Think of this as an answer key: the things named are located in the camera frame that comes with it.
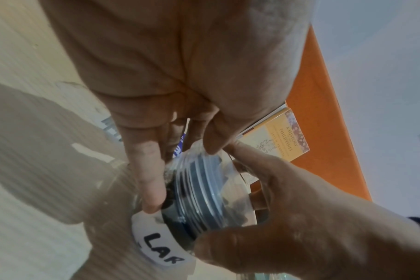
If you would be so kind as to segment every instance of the white label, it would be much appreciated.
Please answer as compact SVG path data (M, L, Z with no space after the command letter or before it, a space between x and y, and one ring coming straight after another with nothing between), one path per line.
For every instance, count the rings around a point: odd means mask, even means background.
M141 251L160 265L173 266L195 259L174 239L161 211L153 214L141 211L133 215L132 231Z

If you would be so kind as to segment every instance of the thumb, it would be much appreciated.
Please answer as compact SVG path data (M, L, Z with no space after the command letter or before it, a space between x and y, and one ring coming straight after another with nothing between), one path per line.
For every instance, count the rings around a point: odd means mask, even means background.
M195 256L235 273L275 271L279 252L269 228L264 223L206 232L195 242Z
M219 111L205 129L203 138L205 150L211 155L216 154L251 123L251 119L237 119Z

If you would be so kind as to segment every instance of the human hand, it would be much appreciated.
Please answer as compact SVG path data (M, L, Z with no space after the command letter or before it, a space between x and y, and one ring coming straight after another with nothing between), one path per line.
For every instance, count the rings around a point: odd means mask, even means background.
M305 280L420 279L415 222L243 143L225 150L240 171L260 179L252 204L270 214L260 225L203 234L195 243L198 258L236 273Z
M314 0L40 0L81 78L111 112L144 210L164 163L204 136L215 153L284 103Z

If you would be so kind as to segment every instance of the skin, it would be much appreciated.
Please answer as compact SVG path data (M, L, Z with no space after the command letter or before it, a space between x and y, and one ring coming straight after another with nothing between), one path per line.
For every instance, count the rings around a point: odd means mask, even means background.
M40 0L122 135L144 210L182 135L215 153L284 103L314 0Z
M225 150L259 178L252 204L268 208L269 219L200 236L198 258L236 273L305 280L420 280L420 225L243 143Z

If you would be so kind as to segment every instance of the orange surface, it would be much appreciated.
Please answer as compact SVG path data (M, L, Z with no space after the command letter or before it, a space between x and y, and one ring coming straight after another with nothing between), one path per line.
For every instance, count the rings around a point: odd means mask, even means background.
M313 29L287 99L310 147L292 161L334 186L371 200Z

